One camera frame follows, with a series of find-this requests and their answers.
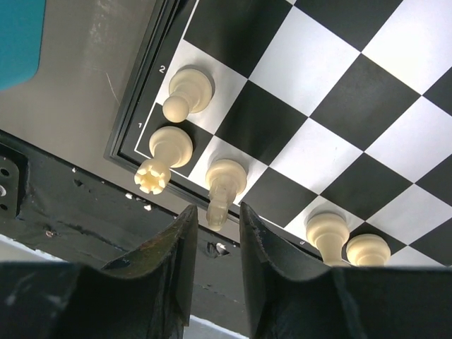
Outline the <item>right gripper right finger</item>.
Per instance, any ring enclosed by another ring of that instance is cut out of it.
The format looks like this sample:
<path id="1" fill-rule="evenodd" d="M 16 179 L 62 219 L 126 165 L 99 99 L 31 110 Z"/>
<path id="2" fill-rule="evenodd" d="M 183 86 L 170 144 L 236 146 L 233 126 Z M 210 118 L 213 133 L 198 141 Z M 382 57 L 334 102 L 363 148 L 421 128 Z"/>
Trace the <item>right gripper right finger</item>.
<path id="1" fill-rule="evenodd" d="M 330 267 L 239 214 L 252 338 L 450 338 L 451 270 Z"/>

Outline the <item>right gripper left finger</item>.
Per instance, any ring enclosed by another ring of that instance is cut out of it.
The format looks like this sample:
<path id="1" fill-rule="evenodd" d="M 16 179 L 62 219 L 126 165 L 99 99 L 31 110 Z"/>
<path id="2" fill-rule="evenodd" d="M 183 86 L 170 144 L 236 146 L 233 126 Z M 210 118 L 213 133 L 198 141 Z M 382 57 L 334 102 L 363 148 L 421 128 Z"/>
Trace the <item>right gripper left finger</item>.
<path id="1" fill-rule="evenodd" d="M 182 338 L 189 324 L 198 211 L 185 208 L 100 269 L 64 261 L 1 264 L 2 338 Z"/>

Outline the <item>white king piece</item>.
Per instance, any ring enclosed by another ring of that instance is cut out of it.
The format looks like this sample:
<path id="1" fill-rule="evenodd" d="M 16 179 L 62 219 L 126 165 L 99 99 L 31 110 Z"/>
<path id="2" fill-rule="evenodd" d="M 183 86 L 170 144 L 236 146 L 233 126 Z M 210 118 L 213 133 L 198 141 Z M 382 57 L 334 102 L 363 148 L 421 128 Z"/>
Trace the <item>white king piece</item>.
<path id="1" fill-rule="evenodd" d="M 315 215 L 307 222 L 307 240 L 321 254 L 328 266 L 348 266 L 342 259 L 342 249 L 350 237 L 345 220 L 333 213 Z"/>

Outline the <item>white queen piece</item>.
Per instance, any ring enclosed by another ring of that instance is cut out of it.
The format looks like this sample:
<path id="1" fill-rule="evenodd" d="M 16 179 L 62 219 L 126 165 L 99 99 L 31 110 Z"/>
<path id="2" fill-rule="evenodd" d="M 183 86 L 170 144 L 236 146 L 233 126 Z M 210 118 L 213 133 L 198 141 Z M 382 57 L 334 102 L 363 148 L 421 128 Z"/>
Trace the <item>white queen piece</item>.
<path id="1" fill-rule="evenodd" d="M 385 266 L 391 257 L 391 249 L 382 237 L 361 234 L 348 242 L 346 254 L 354 266 Z"/>

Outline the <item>white knight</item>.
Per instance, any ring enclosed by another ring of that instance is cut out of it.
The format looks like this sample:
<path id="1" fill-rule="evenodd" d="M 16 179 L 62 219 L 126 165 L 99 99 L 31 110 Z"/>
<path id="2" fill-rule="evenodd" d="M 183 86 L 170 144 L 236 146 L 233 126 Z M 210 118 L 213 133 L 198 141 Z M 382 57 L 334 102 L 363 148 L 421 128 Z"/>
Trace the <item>white knight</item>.
<path id="1" fill-rule="evenodd" d="M 210 199 L 206 220 L 213 231 L 225 224 L 229 207 L 246 188 L 247 173 L 234 160 L 221 159 L 213 162 L 206 172 L 206 185 Z"/>

